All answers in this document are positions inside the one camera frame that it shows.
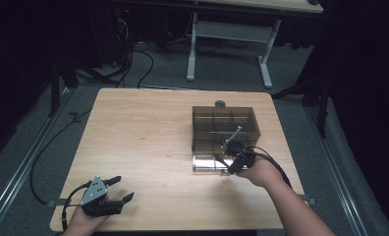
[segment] gray carpet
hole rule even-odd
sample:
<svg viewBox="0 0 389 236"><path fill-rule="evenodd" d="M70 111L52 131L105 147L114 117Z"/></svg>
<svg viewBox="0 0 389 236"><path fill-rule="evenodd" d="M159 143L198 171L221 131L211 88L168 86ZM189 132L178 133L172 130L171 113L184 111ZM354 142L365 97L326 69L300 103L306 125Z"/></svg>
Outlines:
<svg viewBox="0 0 389 236"><path fill-rule="evenodd" d="M151 72L142 82L142 87L153 86L209 89L266 91L274 93L293 85L311 49L292 50L288 46L275 47L268 61L273 80L272 90L265 89L256 64L256 59L240 55L228 55L225 51L198 53L196 78L187 82L188 49L170 47L168 50L155 46L146 51L154 59ZM134 88L141 76L150 67L150 60L142 53L135 53L131 72L125 80L127 88ZM112 71L109 67L104 73ZM67 124L71 112L86 112L93 104L100 88L95 82L81 80L81 85L67 101L47 141ZM275 100L294 161L305 188L305 192L316 200L312 208L330 225L338 235L354 235L353 227L343 209L341 200L327 168L325 154L320 145L314 124L308 118L297 96ZM0 196L26 156L34 137L39 132L49 113L50 91L47 89L34 108L24 117L17 133L0 154ZM71 162L80 142L87 115L56 138L39 157L34 168L34 187L46 201L59 197ZM367 235L389 235L389 223L364 181L352 152L335 115L329 106L326 122L325 142L330 147L346 180ZM32 196L28 179L24 182L14 201L0 222L0 235L54 235L49 228L52 209L40 205ZM284 235L282 230L260 230L258 235Z"/></svg>

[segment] wooden tabletop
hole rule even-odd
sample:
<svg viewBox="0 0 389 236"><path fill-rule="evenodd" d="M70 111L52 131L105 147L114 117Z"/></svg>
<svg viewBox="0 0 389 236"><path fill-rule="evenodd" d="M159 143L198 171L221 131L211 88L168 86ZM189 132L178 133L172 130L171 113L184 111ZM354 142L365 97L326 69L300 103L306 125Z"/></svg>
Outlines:
<svg viewBox="0 0 389 236"><path fill-rule="evenodd" d="M230 4L243 7L266 8L303 13L323 12L323 8L320 6L320 4L313 6L309 4L307 0L197 0L197 2Z"/></svg>
<svg viewBox="0 0 389 236"><path fill-rule="evenodd" d="M109 188L111 200L135 192L121 214L100 231L221 230L281 228L264 189L247 179L193 172L193 106L253 107L261 133L258 147L283 167L303 194L273 101L264 92L103 88L94 103L61 199L100 175L122 176ZM74 195L76 204L83 192ZM50 226L62 231L62 207ZM70 207L68 219L74 208Z"/></svg>

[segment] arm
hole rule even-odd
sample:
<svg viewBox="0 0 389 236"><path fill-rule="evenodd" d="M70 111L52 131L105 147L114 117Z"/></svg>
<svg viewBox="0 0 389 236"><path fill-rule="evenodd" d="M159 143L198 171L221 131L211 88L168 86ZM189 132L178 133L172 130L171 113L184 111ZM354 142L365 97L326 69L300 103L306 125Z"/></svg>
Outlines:
<svg viewBox="0 0 389 236"><path fill-rule="evenodd" d="M284 182L280 172L269 161L257 156L253 167L237 175L268 192L287 235L334 235L323 220Z"/></svg>
<svg viewBox="0 0 389 236"><path fill-rule="evenodd" d="M84 213L80 206L76 207L70 220L69 227L64 236L89 236L102 224L110 215L91 217Z"/></svg>

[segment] transparent plastic box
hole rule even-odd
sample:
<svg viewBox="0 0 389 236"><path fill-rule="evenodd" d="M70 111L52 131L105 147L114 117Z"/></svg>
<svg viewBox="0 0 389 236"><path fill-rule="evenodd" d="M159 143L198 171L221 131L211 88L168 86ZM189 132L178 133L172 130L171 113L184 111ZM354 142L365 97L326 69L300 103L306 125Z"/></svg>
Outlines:
<svg viewBox="0 0 389 236"><path fill-rule="evenodd" d="M223 154L222 146L242 127L234 140L245 147L256 145L260 137L258 124L252 107L193 107L193 143L194 171L212 172L227 169L215 154L221 155L231 165L233 157Z"/></svg>

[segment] human hand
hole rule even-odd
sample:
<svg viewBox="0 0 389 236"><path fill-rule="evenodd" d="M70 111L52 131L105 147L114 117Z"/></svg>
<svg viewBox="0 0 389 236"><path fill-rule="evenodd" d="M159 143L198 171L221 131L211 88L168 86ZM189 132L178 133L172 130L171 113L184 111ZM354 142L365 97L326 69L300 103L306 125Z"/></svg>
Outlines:
<svg viewBox="0 0 389 236"><path fill-rule="evenodd" d="M91 235L96 228L102 224L110 215L93 217L86 215L80 206L77 206L70 220L69 227L63 234L65 236L88 236Z"/></svg>
<svg viewBox="0 0 389 236"><path fill-rule="evenodd" d="M271 184L284 183L280 171L271 162L258 155L250 169L241 170L237 175L249 179L254 185L264 189Z"/></svg>

